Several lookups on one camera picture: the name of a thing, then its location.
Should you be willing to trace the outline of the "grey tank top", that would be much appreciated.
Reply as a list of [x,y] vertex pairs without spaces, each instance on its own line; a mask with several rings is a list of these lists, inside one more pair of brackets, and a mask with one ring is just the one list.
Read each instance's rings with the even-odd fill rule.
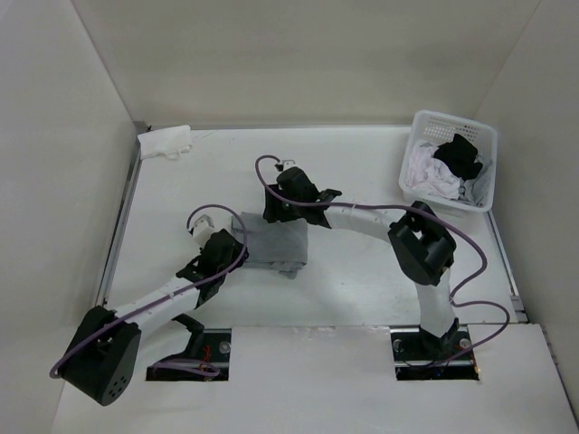
[[246,228],[248,269],[277,271],[294,279],[308,264],[308,224],[304,220],[266,222],[261,215],[242,212]]

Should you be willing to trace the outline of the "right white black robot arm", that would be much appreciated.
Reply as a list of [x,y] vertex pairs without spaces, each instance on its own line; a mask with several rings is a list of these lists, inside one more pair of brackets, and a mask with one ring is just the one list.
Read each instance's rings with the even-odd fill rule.
[[450,300],[451,265],[456,241],[433,220],[432,209],[414,203],[396,219],[362,205],[339,206],[338,190],[319,191],[296,166],[265,184],[263,218],[269,222],[299,219],[330,230],[353,231],[390,244],[403,274],[416,288],[420,307],[419,349],[424,360],[450,355],[459,322]]

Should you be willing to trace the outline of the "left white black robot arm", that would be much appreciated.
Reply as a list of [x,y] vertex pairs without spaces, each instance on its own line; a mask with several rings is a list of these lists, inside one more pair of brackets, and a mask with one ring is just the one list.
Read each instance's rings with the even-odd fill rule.
[[62,378],[103,407],[110,405],[132,379],[141,342],[209,301],[248,257],[246,235],[238,241],[226,230],[213,233],[199,254],[161,288],[122,307],[90,309],[50,376]]

